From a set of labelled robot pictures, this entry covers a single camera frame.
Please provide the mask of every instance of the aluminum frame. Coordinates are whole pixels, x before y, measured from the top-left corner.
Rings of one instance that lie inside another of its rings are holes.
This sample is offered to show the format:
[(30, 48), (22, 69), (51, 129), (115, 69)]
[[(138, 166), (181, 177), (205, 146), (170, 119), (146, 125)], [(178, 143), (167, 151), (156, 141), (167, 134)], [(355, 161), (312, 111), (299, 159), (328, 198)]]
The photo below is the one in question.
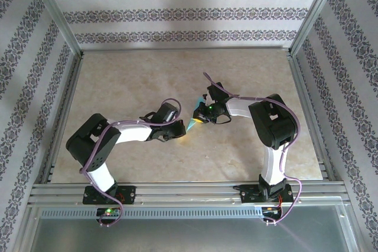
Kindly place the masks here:
[[(59, 29), (62, 31), (66, 41), (75, 54), (81, 59), (82, 50), (74, 38), (66, 20), (57, 7), (55, 0), (44, 0), (48, 10), (57, 22)], [(304, 190), (300, 202), (295, 206), (335, 206), (340, 224), (344, 235), (346, 236), (347, 245), (350, 251), (367, 251), (363, 243), (361, 231), (357, 223), (356, 216), (350, 204), (350, 199), (345, 188), (344, 182), (335, 181), (330, 161), (325, 151), (316, 118), (311, 107), (303, 78), (298, 69), (295, 55), (300, 49), (304, 39), (311, 30), (320, 10), (323, 8), (326, 0), (315, 0), (309, 9), (309, 13), (302, 23), (293, 44), (288, 53), (288, 60), (291, 67), (292, 75), (296, 85), (299, 99), (305, 113), (306, 121), (311, 133), (312, 141), (315, 146), (320, 168), (324, 181), (304, 181)], [(48, 175), (51, 174), (51, 167), (57, 158), (57, 149), (60, 146), (61, 137), (68, 118), (70, 105), (74, 96), (74, 90), (80, 74), (81, 63), (78, 63), (72, 82), (66, 86), (68, 89), (68, 98), (64, 103), (63, 114), (58, 125), (58, 135), (54, 141), (51, 155), (47, 160), (47, 167), (44, 174), (43, 182), (48, 182)], [(134, 183), (121, 185), (137, 186), (136, 198), (134, 205), (125, 206), (133, 208), (177, 208), (177, 207), (235, 207), (241, 208), (251, 206), (241, 203), (239, 193), (232, 189), (233, 185), (239, 184), (257, 184), (257, 182), (167, 182), (167, 183)], [(293, 193), (298, 192), (298, 185), (292, 184)], [(29, 251), (38, 227), (38, 222), (45, 208), (96, 208), (106, 206), (83, 205), (82, 198), (84, 188), (88, 184), (35, 184), (32, 188), (27, 209), (25, 211), (22, 223), (17, 235), (14, 251)], [(265, 203), (264, 207), (274, 204)]]
[[(292, 185), (295, 195), (298, 192), (298, 184), (289, 183)], [(124, 205), (126, 209), (149, 208), (150, 211), (154, 211), (162, 208), (184, 207), (214, 208), (216, 210), (216, 208), (225, 207), (240, 209), (251, 206), (270, 207), (276, 205), (273, 203), (242, 204), (239, 192), (233, 189), (234, 185), (240, 184), (257, 184), (257, 182), (151, 182), (121, 185), (136, 186), (135, 203)], [(302, 195), (295, 206), (335, 206), (349, 250), (365, 251), (344, 182), (304, 181), (303, 185)], [(82, 199), (85, 186), (88, 184), (35, 184), (28, 200), (14, 251), (30, 251), (38, 222), (44, 210), (51, 208), (82, 210), (83, 208), (108, 207), (106, 205), (84, 205)]]
[(298, 50), (301, 48), (301, 45), (305, 41), (308, 33), (310, 32), (313, 24), (318, 18), (321, 10), (323, 9), (327, 0), (314, 0), (309, 11), (306, 15), (305, 20), (303, 21), (301, 27), (298, 30), (296, 37), (294, 38), (293, 43), (290, 46), (289, 52), (291, 56), (295, 56), (298, 53)]

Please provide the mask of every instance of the beige tile floor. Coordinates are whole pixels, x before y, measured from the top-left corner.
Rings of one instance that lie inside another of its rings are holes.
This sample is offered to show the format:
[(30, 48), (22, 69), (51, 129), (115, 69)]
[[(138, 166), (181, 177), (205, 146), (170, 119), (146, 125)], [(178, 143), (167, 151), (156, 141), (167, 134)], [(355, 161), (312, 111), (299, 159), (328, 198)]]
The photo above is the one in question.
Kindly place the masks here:
[[(280, 94), (302, 125), (301, 137), (288, 153), (286, 172), (301, 179), (322, 178), (285, 52), (224, 49), (86, 53), (52, 182), (86, 182), (65, 144), (93, 113), (113, 120), (136, 119), (175, 97), (183, 105), (181, 117), (187, 125), (198, 97), (209, 86), (204, 71), (233, 93)], [(106, 163), (119, 182), (245, 181), (258, 179), (263, 154), (252, 120), (235, 117), (226, 125), (196, 124), (186, 136), (167, 143), (121, 143)]]

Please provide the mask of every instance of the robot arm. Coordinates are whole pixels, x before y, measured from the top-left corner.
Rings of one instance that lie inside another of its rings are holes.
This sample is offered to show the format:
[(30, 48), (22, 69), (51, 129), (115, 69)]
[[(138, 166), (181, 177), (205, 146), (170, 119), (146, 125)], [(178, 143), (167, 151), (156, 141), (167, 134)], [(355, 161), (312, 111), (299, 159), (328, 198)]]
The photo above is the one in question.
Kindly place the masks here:
[[(87, 169), (88, 177), (103, 192), (114, 197), (117, 183), (110, 174), (106, 159), (116, 144), (128, 141), (150, 141), (158, 139), (166, 142), (170, 139), (182, 137), (186, 134), (182, 120), (177, 120), (171, 124), (177, 115), (176, 107), (165, 102), (155, 113), (151, 112), (144, 117), (140, 117), (146, 123), (132, 125), (112, 126), (104, 135), (94, 158)], [(108, 121), (101, 114), (92, 115), (67, 141), (66, 149), (82, 166), (85, 166), (96, 145), (98, 137), (104, 129), (109, 126)]]
[[(284, 104), (278, 94), (267, 98)], [(273, 103), (266, 101), (251, 103), (250, 100), (230, 97), (214, 85), (208, 88), (204, 99), (206, 103), (200, 103), (193, 113), (193, 119), (198, 122), (219, 124), (217, 118), (221, 115), (229, 118), (227, 122), (231, 121), (232, 116), (253, 119), (259, 138), (265, 147), (263, 169), (259, 175), (259, 190), (265, 200), (275, 198), (286, 185), (284, 173), (287, 151), (283, 153), (283, 149), (296, 134), (294, 118), (284, 108)]]

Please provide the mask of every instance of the cable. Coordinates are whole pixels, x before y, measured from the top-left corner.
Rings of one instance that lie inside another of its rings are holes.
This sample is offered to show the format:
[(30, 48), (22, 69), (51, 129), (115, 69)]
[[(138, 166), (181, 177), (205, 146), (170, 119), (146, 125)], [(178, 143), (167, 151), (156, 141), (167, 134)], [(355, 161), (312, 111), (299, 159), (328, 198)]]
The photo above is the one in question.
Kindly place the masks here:
[(298, 193), (297, 193), (296, 197), (294, 198), (293, 203), (291, 204), (291, 206), (289, 207), (289, 209), (287, 210), (287, 212), (284, 213), (284, 215), (281, 216), (281, 218), (279, 218), (278, 220), (274, 220), (273, 218), (264, 217), (267, 220), (271, 221), (271, 222), (267, 221), (267, 224), (277, 224), (277, 223), (279, 223), (284, 218), (286, 218), (286, 216), (291, 212), (291, 210), (293, 209), (295, 203), (299, 199), (299, 196), (301, 195), (301, 192), (302, 192), (302, 182), (298, 178), (286, 175), (283, 172), (283, 169), (282, 169), (282, 162), (284, 161), (285, 152), (296, 142), (296, 140), (299, 137), (299, 134), (301, 133), (301, 124), (299, 122), (299, 119), (297, 118), (297, 116), (295, 115), (295, 113), (288, 106), (286, 106), (283, 103), (277, 102), (276, 100), (272, 100), (272, 99), (269, 99), (267, 97), (240, 97), (238, 94), (230, 93), (229, 91), (225, 90), (224, 88), (222, 88), (221, 86), (219, 86), (218, 84), (216, 84), (206, 72), (204, 72), (203, 74), (211, 82), (211, 84), (213, 84), (218, 89), (220, 89), (220, 90), (224, 91), (225, 93), (227, 93), (230, 97), (236, 97), (236, 98), (238, 98), (240, 100), (252, 100), (252, 101), (256, 101), (256, 102), (266, 101), (266, 102), (274, 103), (274, 104), (276, 104), (278, 106), (281, 106), (286, 111), (288, 111), (291, 114), (291, 116), (294, 118), (295, 123), (296, 123), (297, 132), (296, 132), (296, 135), (295, 135), (294, 139), (290, 143), (288, 143), (286, 146), (284, 146), (283, 149), (282, 149), (281, 158), (279, 160), (279, 171), (281, 171), (281, 173), (284, 175), (284, 177), (286, 179), (297, 181), (297, 183), (299, 185), (299, 190), (298, 190)]
[(281, 197), (281, 195), (278, 195), (278, 201), (279, 201), (278, 211), (281, 211), (282, 210), (282, 197)]
[[(83, 174), (90, 182), (90, 184), (94, 187), (94, 189), (96, 189), (99, 193), (101, 193), (103, 196), (111, 199), (112, 201), (116, 202), (118, 205), (119, 205), (119, 215), (117, 217), (117, 219), (115, 219), (113, 222), (111, 222), (110, 224), (106, 224), (107, 227), (111, 227), (112, 225), (116, 224), (120, 218), (122, 217), (123, 215), (123, 204), (116, 198), (110, 196), (109, 194), (103, 192), (91, 179), (90, 179), (90, 176), (88, 174), (88, 167), (90, 166), (90, 164), (92, 163), (92, 160), (93, 158), (95, 157), (96, 155), (96, 152), (100, 146), (100, 143), (102, 141), (102, 139), (104, 138), (106, 132), (113, 126), (120, 126), (120, 125), (145, 125), (145, 126), (165, 126), (165, 125), (169, 125), (169, 124), (172, 124), (174, 122), (176, 122), (181, 114), (181, 110), (182, 110), (182, 107), (181, 107), (181, 103), (176, 100), (176, 99), (173, 99), (173, 98), (169, 98), (169, 99), (166, 99), (164, 100), (161, 104), (164, 104), (165, 102), (167, 101), (174, 101), (178, 104), (178, 112), (177, 112), (177, 115), (169, 122), (164, 122), (164, 123), (149, 123), (149, 122), (146, 122), (146, 121), (140, 121), (140, 120), (121, 120), (121, 121), (118, 121), (118, 122), (113, 122), (113, 123), (110, 123), (109, 125), (107, 125), (104, 130), (102, 131), (101, 135), (99, 136), (94, 148), (93, 148), (93, 151), (92, 153), (90, 154), (89, 156), (89, 159), (87, 160), (87, 162), (85, 163), (85, 165), (79, 170), (79, 172), (81, 174)], [(100, 222), (100, 226), (103, 226), (104, 223), (101, 222), (103, 218), (103, 215), (100, 217), (99, 219), (99, 222)]]

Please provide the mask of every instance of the patterned wallpaper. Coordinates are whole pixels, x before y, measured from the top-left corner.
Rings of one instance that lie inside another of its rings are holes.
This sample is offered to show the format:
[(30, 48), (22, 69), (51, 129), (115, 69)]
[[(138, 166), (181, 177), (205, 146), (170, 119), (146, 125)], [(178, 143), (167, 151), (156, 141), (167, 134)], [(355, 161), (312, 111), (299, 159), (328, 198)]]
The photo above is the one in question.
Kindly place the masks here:
[(84, 50), (289, 47), (313, 0), (56, 0)]
[(55, 135), (73, 54), (42, 0), (0, 0), (0, 251), (11, 251)]
[(328, 0), (296, 57), (369, 251), (378, 251), (377, 39), (377, 0)]

